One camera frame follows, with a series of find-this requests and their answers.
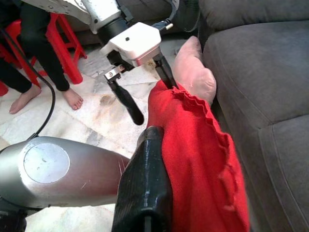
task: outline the red cloth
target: red cloth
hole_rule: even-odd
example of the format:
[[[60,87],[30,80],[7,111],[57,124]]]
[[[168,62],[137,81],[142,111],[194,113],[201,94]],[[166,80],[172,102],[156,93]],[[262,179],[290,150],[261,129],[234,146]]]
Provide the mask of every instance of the red cloth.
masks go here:
[[[173,232],[248,232],[245,185],[234,143],[209,105],[158,82],[148,126],[164,128],[163,160],[173,189]]]

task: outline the sofa cushion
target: sofa cushion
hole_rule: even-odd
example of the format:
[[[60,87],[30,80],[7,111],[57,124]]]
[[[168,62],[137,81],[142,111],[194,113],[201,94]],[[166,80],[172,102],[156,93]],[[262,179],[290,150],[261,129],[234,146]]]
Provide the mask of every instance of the sofa cushion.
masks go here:
[[[284,213],[294,231],[309,226],[309,116],[259,131],[263,159]]]
[[[308,38],[309,21],[264,23],[217,32],[204,48],[218,102],[272,232],[309,231],[308,189],[300,181],[309,171],[299,162],[309,160]]]
[[[199,0],[199,5],[208,26],[216,30],[309,19],[308,0]]]
[[[309,114],[309,21],[233,28],[206,46],[205,59],[219,65],[218,78],[253,126]]]

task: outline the black cable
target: black cable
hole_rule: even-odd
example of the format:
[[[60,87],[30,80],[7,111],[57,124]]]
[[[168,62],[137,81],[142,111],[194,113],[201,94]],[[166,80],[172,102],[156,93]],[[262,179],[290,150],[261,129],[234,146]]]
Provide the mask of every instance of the black cable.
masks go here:
[[[175,4],[172,2],[172,0],[163,0],[167,3],[169,3],[172,7],[172,12],[170,13],[170,16],[167,18],[167,20],[169,20],[170,22],[172,22],[172,20],[174,19],[175,15],[176,15],[176,12],[177,12],[177,9],[176,9],[176,6]]]
[[[44,129],[44,127],[46,126],[46,124],[48,123],[49,119],[51,118],[53,111],[54,111],[54,107],[55,107],[55,102],[56,102],[56,95],[55,95],[55,90],[52,87],[52,85],[46,81],[36,70],[35,68],[32,67],[32,65],[29,63],[27,57],[24,55],[24,53],[19,49],[19,47],[16,45],[16,43],[14,42],[14,40],[11,38],[11,36],[2,28],[0,28],[1,33],[13,44],[14,48],[18,51],[18,53],[21,55],[21,57],[25,60],[25,62],[27,63],[27,65],[30,67],[30,69],[38,76],[38,78],[40,78],[49,88],[50,91],[52,92],[52,104],[49,110],[49,113],[45,119],[45,121],[43,122],[43,124],[41,125],[41,127],[34,133],[32,134],[29,139],[35,138],[37,136],[39,136],[40,132]]]
[[[120,8],[119,0],[116,0],[116,3],[118,5],[118,7]]]

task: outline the person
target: person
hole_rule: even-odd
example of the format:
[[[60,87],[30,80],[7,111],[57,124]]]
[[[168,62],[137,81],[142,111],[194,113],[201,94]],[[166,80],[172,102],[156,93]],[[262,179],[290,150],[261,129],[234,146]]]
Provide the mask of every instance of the person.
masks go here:
[[[73,110],[79,109],[83,104],[83,99],[70,88],[60,61],[45,36],[50,22],[50,13],[20,0],[0,0],[0,26],[2,28],[19,18],[21,19],[22,47],[38,59],[70,107]],[[21,93],[11,106],[9,111],[11,114],[20,111],[41,92],[38,86],[32,85],[27,78],[3,59],[0,59],[0,80]]]

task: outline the black pants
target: black pants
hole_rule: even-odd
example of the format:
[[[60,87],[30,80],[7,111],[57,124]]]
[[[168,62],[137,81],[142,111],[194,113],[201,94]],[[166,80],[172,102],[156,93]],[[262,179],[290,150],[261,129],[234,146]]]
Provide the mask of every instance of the black pants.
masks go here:
[[[6,27],[18,18],[22,20],[22,47],[38,59],[59,91],[67,91],[70,88],[69,83],[63,75],[56,53],[45,36],[50,14],[27,3],[22,3],[20,7],[17,7],[13,3],[1,4],[0,1],[0,25]],[[30,81],[4,60],[0,61],[0,80],[21,93],[31,87]]]

